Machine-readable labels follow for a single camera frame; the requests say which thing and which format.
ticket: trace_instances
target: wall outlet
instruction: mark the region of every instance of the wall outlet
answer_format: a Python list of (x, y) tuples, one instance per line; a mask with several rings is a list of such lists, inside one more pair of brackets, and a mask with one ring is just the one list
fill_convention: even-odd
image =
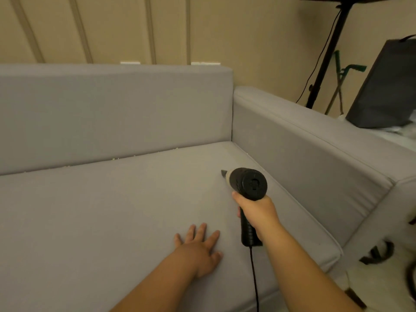
[(140, 61), (120, 61), (120, 64), (140, 64)]
[(191, 62), (191, 66), (220, 66), (221, 62)]

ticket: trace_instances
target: hand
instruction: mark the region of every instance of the hand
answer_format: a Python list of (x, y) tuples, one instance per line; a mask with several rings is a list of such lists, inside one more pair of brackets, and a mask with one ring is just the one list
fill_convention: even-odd
[(222, 252), (214, 252), (211, 250), (220, 237), (220, 231), (215, 231), (206, 241), (204, 241), (207, 224), (203, 223), (196, 231), (196, 226), (190, 226), (186, 233), (185, 243), (182, 243), (180, 235), (177, 233), (174, 237), (175, 251), (174, 253), (183, 256), (184, 260), (189, 262), (189, 265), (195, 269), (195, 277), (201, 278), (210, 274), (220, 263), (223, 254)]
[(240, 208), (244, 211), (244, 215), (248, 222), (256, 229), (258, 238), (263, 241), (264, 231), (280, 225), (275, 205), (269, 196), (263, 199), (252, 201), (244, 198), (236, 191), (232, 192), (232, 198), (240, 206), (238, 208), (238, 217), (240, 217)]

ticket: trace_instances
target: gray sofa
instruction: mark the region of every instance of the gray sofa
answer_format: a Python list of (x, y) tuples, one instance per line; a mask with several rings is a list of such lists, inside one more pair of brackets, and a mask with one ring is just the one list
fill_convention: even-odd
[[(255, 302), (221, 169), (264, 173), (320, 267), (350, 267), (416, 205), (411, 151), (207, 66), (0, 66), (0, 310), (108, 311), (190, 224), (221, 230), (218, 269), (181, 311)], [(263, 304), (278, 295), (254, 249)]]

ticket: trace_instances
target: black cable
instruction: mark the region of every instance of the black cable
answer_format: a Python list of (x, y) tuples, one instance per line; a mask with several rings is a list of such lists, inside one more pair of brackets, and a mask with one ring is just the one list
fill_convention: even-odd
[(253, 269), (254, 290), (256, 291), (257, 312), (259, 312), (259, 294), (257, 293), (256, 273), (254, 272), (253, 251), (250, 246), (251, 268)]
[(334, 29), (334, 25), (335, 25), (336, 19), (338, 18), (338, 16), (340, 15), (340, 13), (341, 13), (341, 10), (338, 12), (338, 14), (336, 15), (336, 17), (335, 17), (335, 19), (334, 19), (334, 22), (332, 23), (332, 27), (331, 27), (330, 34), (328, 35), (327, 41), (325, 42), (325, 45), (324, 45), (324, 48), (322, 48), (322, 51), (321, 51), (321, 53), (320, 53), (320, 55), (319, 55), (319, 57), (318, 57), (318, 61), (316, 62), (315, 68), (313, 69), (313, 71), (312, 71), (311, 75), (309, 76), (308, 80), (306, 81), (306, 84), (305, 84), (305, 87), (303, 88), (302, 94), (300, 94), (300, 96), (299, 96), (299, 98), (297, 99), (297, 101), (296, 101), (296, 103), (295, 103), (295, 104), (297, 104), (297, 103), (299, 102), (300, 98), (302, 97), (303, 93), (304, 93), (304, 92), (305, 92), (305, 90), (306, 90), (306, 87), (308, 86), (308, 82), (309, 82), (309, 80), (311, 79), (311, 77), (312, 77), (313, 73), (314, 73), (314, 72), (315, 72), (315, 70), (316, 70), (316, 67), (318, 66), (319, 59), (321, 58), (322, 54), (324, 53), (324, 50), (325, 50), (325, 48), (326, 48), (326, 46), (327, 46), (327, 44), (328, 44), (328, 41), (329, 41), (329, 39), (331, 38), (332, 30)]

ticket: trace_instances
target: vacuum handle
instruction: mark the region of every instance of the vacuum handle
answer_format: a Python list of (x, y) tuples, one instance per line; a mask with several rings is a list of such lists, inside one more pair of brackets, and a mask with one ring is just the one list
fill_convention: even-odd
[(240, 207), (241, 215), (241, 243), (244, 246), (263, 246), (262, 241), (259, 240), (256, 229), (248, 222), (245, 217), (244, 211)]

